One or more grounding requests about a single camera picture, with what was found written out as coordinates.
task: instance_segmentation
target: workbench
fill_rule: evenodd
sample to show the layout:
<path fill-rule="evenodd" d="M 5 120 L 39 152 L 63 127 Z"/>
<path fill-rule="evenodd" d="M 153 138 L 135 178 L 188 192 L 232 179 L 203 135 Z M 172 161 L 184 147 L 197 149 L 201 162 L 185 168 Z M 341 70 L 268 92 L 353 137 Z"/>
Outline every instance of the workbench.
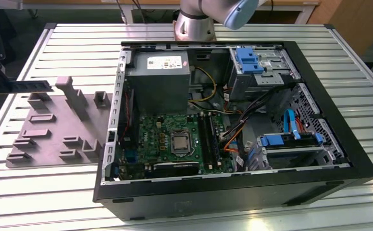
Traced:
<path fill-rule="evenodd" d="M 216 25 L 217 40 L 297 42 L 373 162 L 373 73 L 339 33 L 323 25 Z M 113 91 L 121 41 L 173 40 L 171 24 L 59 24 L 39 39 L 19 80 L 72 76 L 84 94 Z M 55 88 L 55 95 L 63 94 Z M 123 222 L 92 202 L 96 165 L 8 169 L 5 158 L 29 111 L 28 94 L 0 110 L 0 228 L 11 230 L 373 230 L 373 180 L 311 205 Z"/>

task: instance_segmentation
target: power supply label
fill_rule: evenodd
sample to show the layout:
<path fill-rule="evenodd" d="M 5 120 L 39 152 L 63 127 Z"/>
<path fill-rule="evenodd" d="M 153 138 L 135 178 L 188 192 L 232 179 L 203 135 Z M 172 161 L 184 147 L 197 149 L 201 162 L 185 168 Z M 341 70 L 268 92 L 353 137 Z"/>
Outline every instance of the power supply label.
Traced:
<path fill-rule="evenodd" d="M 181 69 L 183 60 L 180 56 L 152 56 L 147 59 L 147 69 Z"/>

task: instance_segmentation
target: cpu socket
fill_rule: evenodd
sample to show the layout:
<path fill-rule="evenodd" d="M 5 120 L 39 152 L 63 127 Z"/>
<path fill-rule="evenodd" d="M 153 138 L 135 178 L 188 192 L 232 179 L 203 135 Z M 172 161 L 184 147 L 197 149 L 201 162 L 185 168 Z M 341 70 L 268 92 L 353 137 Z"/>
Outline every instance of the cpu socket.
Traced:
<path fill-rule="evenodd" d="M 188 130 L 171 131 L 171 153 L 177 157 L 191 154 L 191 138 Z"/>

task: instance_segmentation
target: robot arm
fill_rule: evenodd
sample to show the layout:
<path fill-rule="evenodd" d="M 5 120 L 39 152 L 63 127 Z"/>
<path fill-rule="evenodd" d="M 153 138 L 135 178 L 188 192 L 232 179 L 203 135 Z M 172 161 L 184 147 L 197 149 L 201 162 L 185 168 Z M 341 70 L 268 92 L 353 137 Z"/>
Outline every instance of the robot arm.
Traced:
<path fill-rule="evenodd" d="M 251 19 L 259 0 L 181 0 L 175 30 L 179 40 L 207 41 L 215 38 L 213 20 L 232 30 Z"/>

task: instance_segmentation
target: sticker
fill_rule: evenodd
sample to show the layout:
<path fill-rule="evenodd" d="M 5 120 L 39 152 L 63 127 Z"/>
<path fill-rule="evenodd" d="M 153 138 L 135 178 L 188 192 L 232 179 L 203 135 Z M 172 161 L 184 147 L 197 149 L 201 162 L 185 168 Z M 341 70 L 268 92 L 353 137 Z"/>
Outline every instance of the sticker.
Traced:
<path fill-rule="evenodd" d="M 229 102 L 229 94 L 224 93 L 224 99 L 227 102 Z"/>
<path fill-rule="evenodd" d="M 180 56 L 152 56 L 147 59 L 147 69 L 181 69 L 183 60 Z"/>
<path fill-rule="evenodd" d="M 244 167 L 244 160 L 239 155 L 237 155 L 236 161 L 237 161 L 239 165 L 241 165 Z"/>
<path fill-rule="evenodd" d="M 261 61 L 263 66 L 272 66 L 269 61 Z"/>

